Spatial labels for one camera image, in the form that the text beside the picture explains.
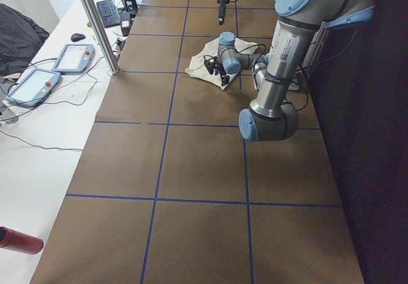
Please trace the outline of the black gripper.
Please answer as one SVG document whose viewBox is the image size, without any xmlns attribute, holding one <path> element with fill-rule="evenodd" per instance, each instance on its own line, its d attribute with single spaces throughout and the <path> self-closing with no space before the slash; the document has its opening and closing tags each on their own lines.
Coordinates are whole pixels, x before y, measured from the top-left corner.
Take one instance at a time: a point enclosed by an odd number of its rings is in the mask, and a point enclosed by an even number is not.
<svg viewBox="0 0 408 284">
<path fill-rule="evenodd" d="M 219 10 L 218 10 L 218 19 L 219 19 L 219 25 L 223 25 L 225 21 L 225 16 L 226 16 L 226 4 L 229 4 L 230 0 L 217 0 L 217 4 L 219 4 Z"/>
<path fill-rule="evenodd" d="M 230 76 L 226 73 L 224 66 L 222 65 L 222 63 L 220 63 L 219 61 L 217 61 L 215 63 L 215 74 L 216 75 L 220 75 L 221 78 L 221 85 L 222 86 L 226 86 L 229 84 L 230 82 Z"/>
</svg>

